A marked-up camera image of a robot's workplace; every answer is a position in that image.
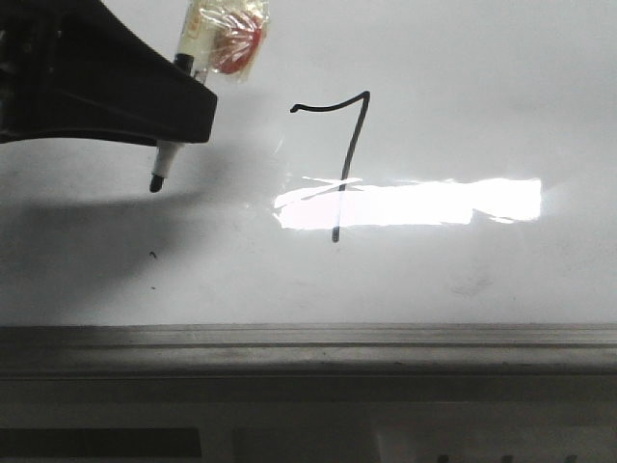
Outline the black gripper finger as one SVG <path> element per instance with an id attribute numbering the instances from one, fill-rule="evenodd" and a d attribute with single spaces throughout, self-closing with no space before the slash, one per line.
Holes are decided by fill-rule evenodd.
<path id="1" fill-rule="evenodd" d="M 1 4 L 2 143 L 205 143 L 216 106 L 100 1 Z"/>

